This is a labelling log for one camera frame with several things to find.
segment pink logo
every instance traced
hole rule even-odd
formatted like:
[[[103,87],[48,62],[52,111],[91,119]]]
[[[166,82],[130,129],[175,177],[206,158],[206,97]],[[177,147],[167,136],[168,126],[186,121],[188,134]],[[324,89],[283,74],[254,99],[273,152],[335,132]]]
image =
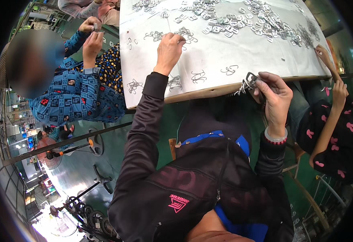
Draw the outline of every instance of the pink logo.
[[[173,194],[170,195],[170,198],[171,198],[171,204],[169,205],[169,207],[172,207],[175,213],[178,213],[189,202],[189,200]]]
[[[332,144],[336,144],[338,142],[338,138],[334,138],[334,137],[331,136],[330,142]]]
[[[314,133],[311,131],[311,130],[307,130],[307,135],[308,135],[308,137],[310,138],[310,139],[312,139],[312,135],[313,135]]]
[[[319,167],[324,167],[324,164],[323,163],[320,163],[318,161],[315,162],[316,165],[318,165]]]
[[[342,178],[344,178],[344,171],[341,171],[341,170],[338,170],[338,174],[342,177]]]
[[[330,90],[328,89],[328,87],[324,87],[325,90],[325,94],[327,94],[327,97],[330,95]]]
[[[349,128],[351,130],[351,132],[353,132],[353,124],[352,123],[347,123],[346,127]]]

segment green floor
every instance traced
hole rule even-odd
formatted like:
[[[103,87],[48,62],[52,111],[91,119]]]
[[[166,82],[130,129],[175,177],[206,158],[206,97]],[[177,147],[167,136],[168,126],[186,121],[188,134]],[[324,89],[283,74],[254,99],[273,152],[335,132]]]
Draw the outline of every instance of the green floor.
[[[307,0],[306,4],[310,8],[311,12],[315,13],[315,17],[321,23],[322,29],[326,29],[338,20],[337,14],[332,11],[331,7],[326,5],[325,0]],[[68,24],[67,32],[64,36],[70,37],[77,30],[79,26],[77,22],[78,20],[76,20],[75,23],[72,22]],[[107,36],[107,42],[109,39],[111,39],[114,43],[118,41],[113,38],[114,37],[112,36]],[[340,31],[328,37],[328,39],[333,44],[337,57],[339,58],[338,53],[344,57],[346,72],[353,72],[353,55],[350,50],[353,48],[353,40],[349,37],[348,31]],[[76,60],[82,59],[81,51],[76,54],[75,58]],[[353,94],[353,79],[346,79],[344,81],[348,84],[349,92]],[[217,109],[217,111],[219,111],[222,101],[222,98],[213,99],[213,109]],[[188,105],[189,102],[187,101],[166,104],[164,107],[163,118],[160,125],[160,141],[157,144],[159,149],[158,168],[171,161],[168,139],[176,137],[179,123],[186,113]],[[261,131],[264,129],[264,123],[261,118],[261,113],[257,111],[258,108],[256,104],[248,99],[246,95],[240,97],[240,107],[242,109],[242,113],[245,114],[252,134],[250,164],[254,168],[259,150],[259,137]],[[112,125],[129,122],[132,120],[132,117],[133,115],[125,115],[118,123],[106,124],[106,126],[110,127]],[[87,121],[74,122],[74,125],[76,127],[74,136],[79,136],[86,133],[90,127],[97,129],[103,128],[101,123]],[[95,178],[95,175],[92,170],[93,164],[96,164],[99,167],[102,175],[117,177],[124,157],[124,143],[126,141],[127,132],[130,128],[131,126],[127,126],[125,128],[104,133],[102,137],[105,144],[105,152],[101,157],[96,157],[89,152],[82,151],[76,151],[71,156],[64,156],[59,167],[51,171],[51,179],[53,183],[58,186],[59,189],[62,189],[68,196],[76,196],[81,191],[94,184],[93,179]],[[79,141],[76,142],[75,145],[83,144],[84,142],[85,141]],[[285,157],[286,167],[295,163],[294,156],[293,151],[288,148]],[[307,189],[307,191],[314,196],[318,184],[315,180],[315,176],[319,173],[309,166],[308,159],[308,154],[303,155],[301,158],[298,180]],[[284,183],[290,203],[293,204],[292,211],[296,211],[296,216],[294,216],[294,218],[300,218],[301,220],[309,209],[309,202],[288,174],[284,174]],[[319,192],[315,197],[315,201],[318,204],[322,200],[322,197],[324,197],[324,194],[325,186],[320,186]],[[82,198],[83,201],[89,203],[94,209],[100,210],[103,213],[106,212],[106,207],[111,199],[112,195],[108,194],[102,187],[95,188],[87,196]]]

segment white bangle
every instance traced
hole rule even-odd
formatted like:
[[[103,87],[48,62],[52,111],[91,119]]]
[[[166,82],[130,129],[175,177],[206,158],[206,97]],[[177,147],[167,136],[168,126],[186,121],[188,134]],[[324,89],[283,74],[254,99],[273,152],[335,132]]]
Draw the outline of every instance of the white bangle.
[[[265,129],[265,138],[267,138],[267,140],[271,141],[271,142],[281,142],[283,140],[285,140],[288,136],[288,131],[286,128],[285,129],[285,135],[284,137],[281,137],[281,138],[272,138],[271,136],[269,136],[268,134],[268,127]]]

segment person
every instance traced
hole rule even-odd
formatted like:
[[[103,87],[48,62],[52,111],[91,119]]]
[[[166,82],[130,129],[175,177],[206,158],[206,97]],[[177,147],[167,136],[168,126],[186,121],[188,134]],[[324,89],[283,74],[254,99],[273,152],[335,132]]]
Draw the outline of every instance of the person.
[[[97,57],[103,42],[103,33],[93,31],[97,23],[100,21],[96,17],[89,17],[64,43],[65,58],[56,64],[54,72],[51,71],[54,68],[44,64],[44,60],[50,60],[46,56],[46,48],[34,50],[27,45],[30,39],[38,36],[26,38],[16,35],[5,52],[6,72],[0,75],[0,86],[8,79],[17,94],[29,98],[35,119],[51,127],[76,120],[118,121],[126,113],[123,82],[118,72],[121,69],[119,43]],[[38,35],[41,30],[30,31]],[[81,46],[83,61],[76,62],[70,56]],[[53,75],[53,80],[46,77],[49,74]]]
[[[125,242],[292,241],[282,180],[292,91],[279,76],[260,72],[257,80],[267,99],[269,125],[261,133],[256,173],[249,165],[251,135],[242,115],[233,111],[217,121],[205,99],[190,103],[176,160],[156,169],[164,92],[185,42],[168,33],[159,44],[108,206],[112,227]]]
[[[290,130],[301,149],[310,154],[315,170],[346,184],[353,182],[353,99],[327,50],[318,45],[316,55],[331,71],[335,82],[332,105],[329,89],[320,81],[289,84],[293,99],[289,108]]]
[[[61,141],[67,140],[68,136],[71,133],[73,133],[73,131],[74,131],[74,125],[72,125],[70,129],[68,129],[66,127],[66,125],[64,125],[62,128],[61,127],[54,128],[53,131],[49,134],[46,133],[45,131],[39,131],[37,133],[37,139],[41,140],[44,137],[49,137],[49,138],[53,139],[55,142],[61,142]],[[69,147],[70,147],[70,145],[66,144],[66,145],[63,145],[61,147],[61,149],[65,150]]]
[[[120,0],[58,0],[58,8],[75,19],[98,17],[102,24],[119,26]]]

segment table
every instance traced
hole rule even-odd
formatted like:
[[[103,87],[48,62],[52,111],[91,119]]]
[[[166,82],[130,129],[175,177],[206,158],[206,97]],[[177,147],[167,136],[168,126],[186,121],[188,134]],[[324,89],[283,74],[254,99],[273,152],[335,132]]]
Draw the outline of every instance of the table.
[[[181,14],[188,17],[195,15],[193,11],[179,10],[180,7],[191,6],[193,0],[187,0],[187,5],[182,5],[182,0],[163,0],[151,9],[153,11],[148,12],[143,9],[135,12],[132,5],[137,2],[122,1],[120,8],[121,72],[127,108],[134,108],[139,103],[145,78],[156,65],[159,41],[154,41],[151,36],[146,37],[146,34],[155,31],[176,32],[185,27],[196,39],[196,42],[194,40],[185,44],[186,49],[171,71],[169,86],[164,94],[167,103],[235,92],[241,87],[242,79],[248,72],[257,74],[259,71],[268,71],[280,75],[285,81],[331,77],[329,70],[312,48],[293,46],[290,40],[278,37],[270,43],[266,36],[256,35],[248,26],[239,29],[239,33],[230,38],[222,32],[204,34],[202,30],[209,25],[201,16],[197,16],[198,19],[194,21],[187,18],[176,23],[174,19]],[[302,1],[297,4],[304,13],[289,0],[267,0],[266,3],[292,29],[296,29],[299,23],[308,29],[306,17],[311,19],[320,37],[320,41],[313,37],[314,46],[321,44],[329,51],[321,29]],[[248,6],[250,5],[245,5],[243,1],[228,0],[217,3],[215,10],[218,17],[226,14],[240,15],[240,7],[246,10],[245,14],[250,13]],[[160,16],[164,9],[169,12],[168,18]],[[256,22],[257,16],[254,15],[252,20],[253,23]],[[233,67],[235,72],[232,75],[221,72],[232,65],[238,66]],[[179,80],[170,83],[177,76],[180,77]]]

